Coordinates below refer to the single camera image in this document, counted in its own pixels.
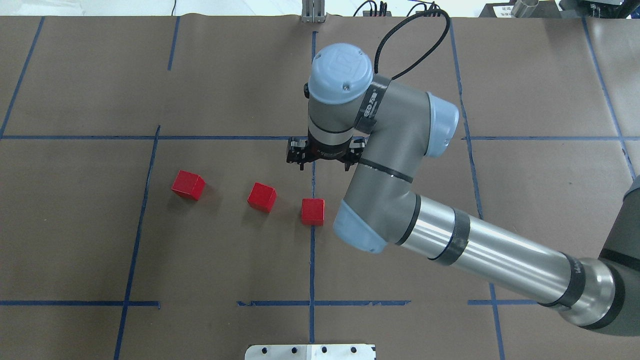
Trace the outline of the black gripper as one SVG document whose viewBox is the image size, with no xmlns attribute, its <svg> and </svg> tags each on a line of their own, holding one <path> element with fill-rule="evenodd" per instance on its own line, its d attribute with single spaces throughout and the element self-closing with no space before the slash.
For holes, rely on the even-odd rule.
<svg viewBox="0 0 640 360">
<path fill-rule="evenodd" d="M 357 136 L 339 145 L 324 144 L 313 136 L 290 137 L 287 141 L 286 162 L 298 164 L 299 170 L 303 171 L 307 163 L 318 160 L 339 161 L 347 172 L 361 160 L 365 146 L 366 139 Z"/>
</svg>

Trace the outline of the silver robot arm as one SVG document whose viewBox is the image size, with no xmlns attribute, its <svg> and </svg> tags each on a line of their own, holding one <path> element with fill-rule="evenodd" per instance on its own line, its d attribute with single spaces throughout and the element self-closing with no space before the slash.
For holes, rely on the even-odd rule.
<svg viewBox="0 0 640 360">
<path fill-rule="evenodd" d="M 355 166 L 333 223 L 339 239 L 374 255 L 386 246 L 407 249 L 519 294 L 583 330 L 639 335 L 638 178 L 599 255 L 579 259 L 418 190 L 420 166 L 455 139 L 461 115 L 452 102 L 379 74 L 349 43 L 317 51 L 304 95 L 307 139 L 290 138 L 286 161 Z"/>
</svg>

